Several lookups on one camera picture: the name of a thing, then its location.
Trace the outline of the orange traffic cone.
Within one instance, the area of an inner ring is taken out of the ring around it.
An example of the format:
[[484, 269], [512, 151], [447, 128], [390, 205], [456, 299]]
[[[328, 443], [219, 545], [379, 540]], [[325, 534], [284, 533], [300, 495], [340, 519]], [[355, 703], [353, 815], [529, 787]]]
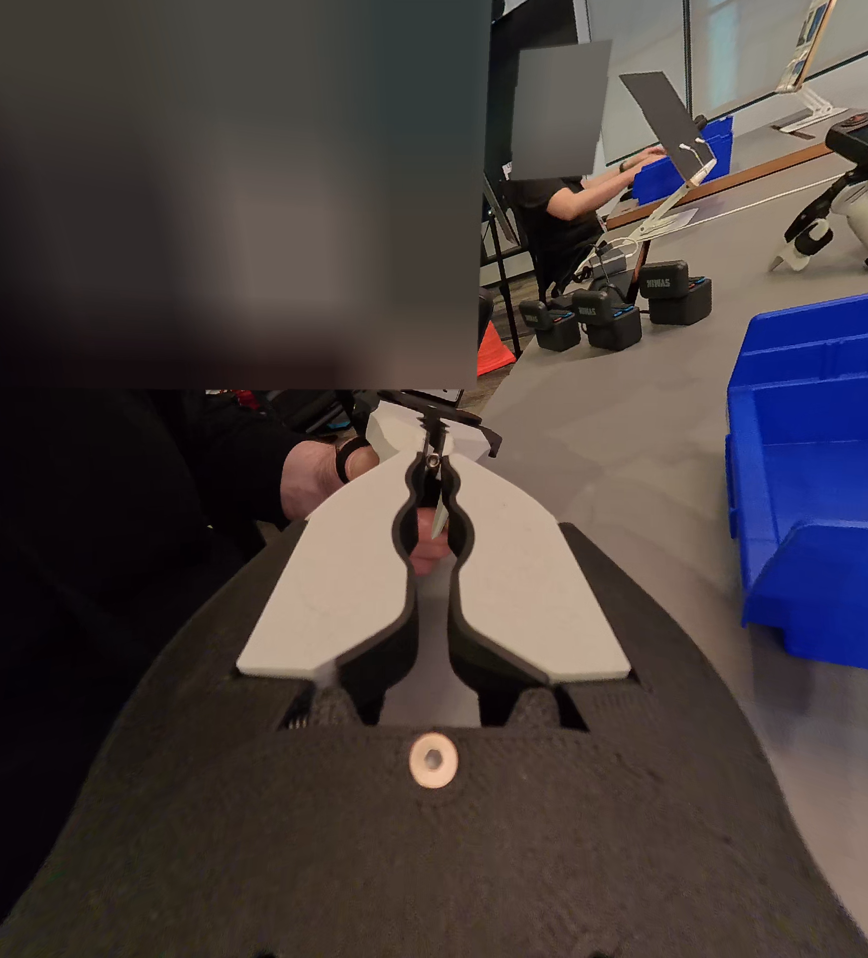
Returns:
[[516, 361], [512, 350], [501, 340], [492, 320], [479, 323], [480, 341], [477, 352], [477, 377], [511, 366]]

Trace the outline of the person's left hand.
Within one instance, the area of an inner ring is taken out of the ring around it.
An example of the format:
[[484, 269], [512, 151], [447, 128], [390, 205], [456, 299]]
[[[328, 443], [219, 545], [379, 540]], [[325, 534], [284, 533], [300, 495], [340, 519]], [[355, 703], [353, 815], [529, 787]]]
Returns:
[[[337, 471], [341, 447], [327, 443], [304, 441], [288, 453], [281, 479], [282, 512], [288, 522], [306, 519], [344, 483]], [[433, 535], [435, 510], [416, 510], [418, 542], [411, 553], [411, 563], [419, 576], [434, 571], [450, 554], [447, 530]]]

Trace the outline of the wooden board document stand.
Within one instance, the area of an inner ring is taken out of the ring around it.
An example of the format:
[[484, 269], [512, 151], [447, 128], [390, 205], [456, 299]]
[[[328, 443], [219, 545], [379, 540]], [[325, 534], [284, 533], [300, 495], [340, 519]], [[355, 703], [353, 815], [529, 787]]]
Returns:
[[773, 90], [777, 96], [791, 95], [799, 99], [799, 112], [777, 121], [773, 128], [787, 135], [799, 134], [809, 126], [846, 113], [846, 107], [835, 106], [807, 83], [814, 55], [819, 49], [835, 8], [835, 1], [811, 1], [799, 31], [794, 54], [787, 63]]

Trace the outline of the black charger case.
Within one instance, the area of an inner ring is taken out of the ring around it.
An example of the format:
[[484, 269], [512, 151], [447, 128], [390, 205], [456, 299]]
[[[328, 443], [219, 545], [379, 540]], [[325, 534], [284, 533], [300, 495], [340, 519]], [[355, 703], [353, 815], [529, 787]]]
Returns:
[[571, 305], [590, 346], [619, 353], [642, 341], [640, 309], [610, 289], [577, 290]]
[[540, 349], [563, 353], [580, 344], [580, 325], [569, 299], [556, 298], [548, 304], [522, 301], [518, 309]]
[[638, 285], [655, 326], [689, 327], [712, 311], [712, 281], [706, 276], [692, 276], [688, 262], [682, 258], [643, 265]]

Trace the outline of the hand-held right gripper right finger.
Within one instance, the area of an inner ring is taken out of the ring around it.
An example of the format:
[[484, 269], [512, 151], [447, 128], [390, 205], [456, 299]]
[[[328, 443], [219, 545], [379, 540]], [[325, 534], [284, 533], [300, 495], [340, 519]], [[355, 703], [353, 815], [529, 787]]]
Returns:
[[454, 453], [441, 467], [455, 556], [448, 648], [470, 687], [623, 680], [630, 661], [553, 515]]

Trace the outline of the blue plastic bin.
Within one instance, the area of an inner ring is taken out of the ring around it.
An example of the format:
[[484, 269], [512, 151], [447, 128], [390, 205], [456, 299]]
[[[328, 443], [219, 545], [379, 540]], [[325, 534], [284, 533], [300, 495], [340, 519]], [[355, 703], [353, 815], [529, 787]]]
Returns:
[[[716, 159], [713, 170], [701, 185], [706, 186], [717, 178], [729, 174], [734, 141], [734, 118], [731, 115], [710, 121], [701, 135]], [[683, 177], [669, 158], [651, 163], [637, 174], [632, 184], [632, 198], [640, 206], [662, 200], [683, 185]]]
[[742, 621], [868, 670], [868, 294], [753, 317], [726, 405]]

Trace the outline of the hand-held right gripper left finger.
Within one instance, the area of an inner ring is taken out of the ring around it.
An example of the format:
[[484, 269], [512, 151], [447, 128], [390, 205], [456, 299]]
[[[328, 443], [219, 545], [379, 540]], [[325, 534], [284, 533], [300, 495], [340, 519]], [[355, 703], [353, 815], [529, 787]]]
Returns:
[[419, 644], [412, 545], [420, 452], [400, 452], [308, 518], [236, 668], [249, 677], [397, 683]]

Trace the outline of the black folding easel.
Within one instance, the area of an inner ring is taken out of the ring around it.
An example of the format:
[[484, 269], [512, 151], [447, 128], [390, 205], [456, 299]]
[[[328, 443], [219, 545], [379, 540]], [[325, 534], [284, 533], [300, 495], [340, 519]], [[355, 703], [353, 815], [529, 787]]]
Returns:
[[483, 172], [482, 180], [484, 198], [484, 217], [482, 224], [486, 224], [487, 233], [485, 233], [481, 239], [480, 266], [495, 265], [497, 267], [498, 288], [508, 320], [512, 340], [512, 353], [514, 357], [518, 359], [522, 355], [523, 349], [520, 342], [517, 320], [514, 315], [510, 278], [505, 269], [505, 264], [509, 258], [527, 256], [531, 263], [532, 271], [535, 271], [536, 268], [534, 267], [529, 246], [519, 232], [521, 225], [520, 220], [516, 217], [514, 210], [502, 201], [498, 190], [495, 189], [496, 186], [500, 187], [500, 183], [491, 179], [487, 172]]

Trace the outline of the grey board document stand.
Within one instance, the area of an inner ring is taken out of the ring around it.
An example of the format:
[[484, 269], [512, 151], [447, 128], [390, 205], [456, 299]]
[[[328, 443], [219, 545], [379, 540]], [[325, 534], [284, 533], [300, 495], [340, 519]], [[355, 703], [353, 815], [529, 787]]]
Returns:
[[625, 74], [621, 81], [637, 102], [652, 132], [667, 152], [682, 183], [632, 231], [630, 240], [650, 241], [676, 221], [669, 213], [698, 188], [715, 168], [715, 154], [667, 76], [659, 71]]

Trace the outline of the person's black clothed torso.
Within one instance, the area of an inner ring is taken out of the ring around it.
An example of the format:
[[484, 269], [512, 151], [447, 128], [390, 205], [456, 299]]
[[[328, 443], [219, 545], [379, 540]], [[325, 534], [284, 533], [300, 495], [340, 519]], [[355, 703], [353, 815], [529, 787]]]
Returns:
[[262, 547], [200, 477], [261, 423], [201, 391], [0, 393], [0, 924], [141, 677]]

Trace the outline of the spare hand-held gripper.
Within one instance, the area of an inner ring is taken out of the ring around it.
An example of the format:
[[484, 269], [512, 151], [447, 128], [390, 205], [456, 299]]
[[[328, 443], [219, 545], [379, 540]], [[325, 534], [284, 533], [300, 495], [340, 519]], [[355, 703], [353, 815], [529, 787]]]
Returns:
[[[782, 264], [797, 272], [805, 269], [832, 241], [834, 216], [846, 220], [868, 251], [868, 112], [853, 114], [833, 125], [825, 145], [855, 166], [799, 212], [784, 234], [770, 271]], [[868, 268], [868, 257], [865, 265]]]

